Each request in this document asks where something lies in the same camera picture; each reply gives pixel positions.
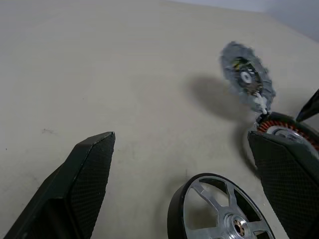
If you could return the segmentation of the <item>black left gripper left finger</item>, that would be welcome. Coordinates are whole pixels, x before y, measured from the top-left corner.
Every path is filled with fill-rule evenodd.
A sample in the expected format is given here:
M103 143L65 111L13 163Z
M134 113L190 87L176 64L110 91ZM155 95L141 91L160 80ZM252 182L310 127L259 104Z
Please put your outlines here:
M110 131L76 144L3 239L90 239L106 194L115 140Z

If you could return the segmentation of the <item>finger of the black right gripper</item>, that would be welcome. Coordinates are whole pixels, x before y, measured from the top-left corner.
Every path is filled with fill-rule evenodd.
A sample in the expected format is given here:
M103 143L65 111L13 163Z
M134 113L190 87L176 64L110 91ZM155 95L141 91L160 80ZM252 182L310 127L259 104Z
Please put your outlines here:
M302 107L301 111L296 117L296 121L303 122L316 114L319 114L319 89Z

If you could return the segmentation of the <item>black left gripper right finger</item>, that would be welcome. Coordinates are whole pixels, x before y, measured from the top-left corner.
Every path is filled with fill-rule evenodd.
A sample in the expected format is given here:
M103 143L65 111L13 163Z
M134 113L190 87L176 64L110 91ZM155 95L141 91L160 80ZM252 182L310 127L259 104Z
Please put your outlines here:
M319 239L319 160L301 144L248 134L264 193L290 239Z

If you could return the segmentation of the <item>black rotor with silver spokes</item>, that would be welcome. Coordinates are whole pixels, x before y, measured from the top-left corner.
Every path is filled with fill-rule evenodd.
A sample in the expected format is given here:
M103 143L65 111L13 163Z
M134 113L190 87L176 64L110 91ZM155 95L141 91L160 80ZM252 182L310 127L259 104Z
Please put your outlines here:
M228 205L220 205L202 184L227 195ZM194 190L216 211L216 226L192 230L186 225L185 200ZM173 195L167 213L168 239L276 239L266 218L253 200L234 182L217 174L193 176Z

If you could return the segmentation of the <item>silver motor end cover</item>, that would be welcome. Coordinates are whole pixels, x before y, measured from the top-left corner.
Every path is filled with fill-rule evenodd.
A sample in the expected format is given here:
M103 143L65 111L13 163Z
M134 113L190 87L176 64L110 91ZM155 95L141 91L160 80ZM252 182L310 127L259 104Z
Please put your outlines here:
M232 41L219 58L224 78L228 80L252 111L268 114L276 91L267 68L252 48Z

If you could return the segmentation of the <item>copper wound motor stator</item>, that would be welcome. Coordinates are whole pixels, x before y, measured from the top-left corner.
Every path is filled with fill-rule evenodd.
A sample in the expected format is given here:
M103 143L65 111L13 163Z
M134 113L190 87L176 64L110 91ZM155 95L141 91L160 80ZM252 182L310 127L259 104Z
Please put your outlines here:
M291 116L277 112L261 115L256 121L256 130L301 143L314 155L319 153L319 132Z

